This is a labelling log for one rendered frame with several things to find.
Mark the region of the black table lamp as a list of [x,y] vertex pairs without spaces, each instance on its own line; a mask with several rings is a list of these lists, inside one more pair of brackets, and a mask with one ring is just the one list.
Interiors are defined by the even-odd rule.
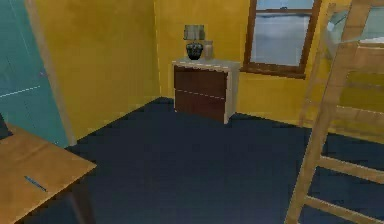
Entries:
[[186,52],[191,60],[198,60],[203,51],[201,41],[205,39],[203,25],[190,24],[184,26],[184,40],[186,41]]

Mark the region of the brown framed window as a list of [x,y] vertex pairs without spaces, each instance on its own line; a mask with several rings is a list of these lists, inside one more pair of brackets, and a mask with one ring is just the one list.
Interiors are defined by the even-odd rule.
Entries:
[[323,0],[250,0],[242,72],[304,79]]

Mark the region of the brown drawer nightstand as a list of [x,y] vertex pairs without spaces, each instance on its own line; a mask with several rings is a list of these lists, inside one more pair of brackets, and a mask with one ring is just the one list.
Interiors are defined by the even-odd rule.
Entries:
[[182,58],[172,66],[175,111],[227,124],[236,112],[240,63]]

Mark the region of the wooden bunk bed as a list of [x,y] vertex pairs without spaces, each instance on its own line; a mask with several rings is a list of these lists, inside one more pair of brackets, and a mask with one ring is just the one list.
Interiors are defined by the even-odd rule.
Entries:
[[284,224],[299,224],[304,206],[338,216],[355,224],[384,224],[384,221],[343,208],[308,194],[318,167],[342,174],[384,184],[384,171],[342,161],[322,154],[328,129],[335,119],[351,119],[384,125],[384,113],[345,107],[340,97],[347,85],[348,74],[362,72],[384,74],[384,43],[373,43],[363,36],[366,21],[373,8],[384,7],[384,0],[351,0],[346,12],[345,25],[337,44],[329,77],[319,103],[316,120],[305,150],[302,165],[293,190]]

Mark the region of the teal room door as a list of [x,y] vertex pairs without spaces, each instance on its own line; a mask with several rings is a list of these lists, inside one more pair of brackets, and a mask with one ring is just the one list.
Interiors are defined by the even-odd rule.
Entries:
[[0,0],[0,114],[57,146],[69,145],[24,0]]

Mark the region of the grey pen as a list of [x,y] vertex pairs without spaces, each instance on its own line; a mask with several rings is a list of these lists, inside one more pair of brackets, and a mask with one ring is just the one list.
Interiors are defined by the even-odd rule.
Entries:
[[29,177],[29,176],[24,176],[24,178],[30,182],[31,184],[33,184],[34,186],[36,186],[37,188],[41,189],[42,191],[44,192],[47,192],[47,189],[45,187],[43,187],[40,183],[38,183],[36,180],[34,180],[33,178]]

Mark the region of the beige cylindrical vase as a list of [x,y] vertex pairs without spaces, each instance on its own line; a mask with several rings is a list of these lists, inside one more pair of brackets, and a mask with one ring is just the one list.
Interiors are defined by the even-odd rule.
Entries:
[[204,58],[206,60],[211,60],[213,58],[213,41],[212,40],[206,40],[204,42]]

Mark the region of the dark object on table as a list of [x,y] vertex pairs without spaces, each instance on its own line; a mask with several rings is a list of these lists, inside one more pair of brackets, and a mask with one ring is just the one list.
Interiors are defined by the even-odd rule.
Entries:
[[3,140],[9,136],[12,136],[13,133],[9,130],[6,125],[2,114],[0,113],[0,140]]

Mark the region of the wooden table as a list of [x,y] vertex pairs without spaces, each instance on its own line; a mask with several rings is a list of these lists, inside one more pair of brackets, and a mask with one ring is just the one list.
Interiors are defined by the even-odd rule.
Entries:
[[[22,224],[53,199],[71,198],[77,221],[96,224],[83,178],[96,165],[16,125],[0,140],[0,224]],[[24,176],[47,189],[42,191]]]

